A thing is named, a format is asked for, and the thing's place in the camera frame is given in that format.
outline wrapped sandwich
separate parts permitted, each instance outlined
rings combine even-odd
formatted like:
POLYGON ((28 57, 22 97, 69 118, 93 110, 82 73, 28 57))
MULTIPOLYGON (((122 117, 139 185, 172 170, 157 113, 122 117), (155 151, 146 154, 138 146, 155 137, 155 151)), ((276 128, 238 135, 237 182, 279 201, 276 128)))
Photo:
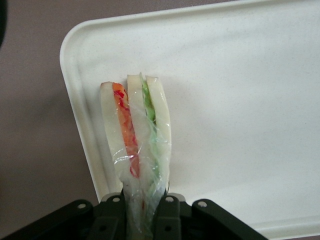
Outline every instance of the wrapped sandwich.
POLYGON ((152 219, 169 180, 171 125, 157 77, 127 76, 100 86, 104 128, 123 184, 130 239, 151 239, 152 219))

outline gray table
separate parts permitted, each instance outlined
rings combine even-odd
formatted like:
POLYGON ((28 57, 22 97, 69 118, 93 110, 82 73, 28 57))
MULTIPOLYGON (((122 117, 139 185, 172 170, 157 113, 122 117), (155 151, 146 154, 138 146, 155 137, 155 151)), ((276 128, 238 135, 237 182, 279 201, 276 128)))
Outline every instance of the gray table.
POLYGON ((216 2, 226 1, 9 1, 0 50, 0 238, 76 199, 98 203, 60 70, 68 31, 86 20, 216 2))

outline white tray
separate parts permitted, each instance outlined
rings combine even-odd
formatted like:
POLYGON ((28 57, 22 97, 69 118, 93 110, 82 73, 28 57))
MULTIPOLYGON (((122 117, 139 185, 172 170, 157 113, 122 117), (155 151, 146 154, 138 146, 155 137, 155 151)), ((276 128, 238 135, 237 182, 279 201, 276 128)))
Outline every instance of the white tray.
POLYGON ((170 192, 211 199, 270 239, 320 234, 320 1, 86 21, 60 63, 99 200, 119 190, 99 86, 141 71, 169 105, 170 192))

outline red filling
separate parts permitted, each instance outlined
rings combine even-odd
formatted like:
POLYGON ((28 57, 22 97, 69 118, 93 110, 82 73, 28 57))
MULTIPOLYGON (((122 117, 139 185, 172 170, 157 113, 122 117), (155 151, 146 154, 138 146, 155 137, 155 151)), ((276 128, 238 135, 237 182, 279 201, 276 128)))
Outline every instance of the red filling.
POLYGON ((126 153, 130 156, 130 173, 135 178, 140 176, 140 165, 138 156, 138 144, 135 134, 134 125, 131 119, 131 113, 129 108, 128 94, 119 83, 112 84, 114 100, 116 103, 116 109, 118 114, 119 123, 121 126, 122 137, 126 149, 126 153))

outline black plastic part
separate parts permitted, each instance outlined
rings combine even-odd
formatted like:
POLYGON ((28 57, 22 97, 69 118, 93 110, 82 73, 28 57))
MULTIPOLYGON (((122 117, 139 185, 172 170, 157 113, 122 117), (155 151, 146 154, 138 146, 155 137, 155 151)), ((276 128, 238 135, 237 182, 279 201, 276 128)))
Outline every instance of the black plastic part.
POLYGON ((85 239, 93 221, 89 201, 76 200, 25 226, 3 240, 69 240, 85 239))
MULTIPOLYGON (((96 207, 74 201, 3 240, 125 240, 126 203, 112 195, 96 207)), ((267 240, 208 199, 192 206, 172 195, 161 198, 153 218, 153 240, 267 240)))
POLYGON ((176 197, 161 198, 154 218, 153 240, 181 240, 180 202, 176 197))
POLYGON ((183 240, 267 240, 211 200, 200 199, 192 206, 181 202, 180 209, 183 240))
POLYGON ((95 220, 87 240, 125 240, 125 197, 114 195, 94 208, 95 220))

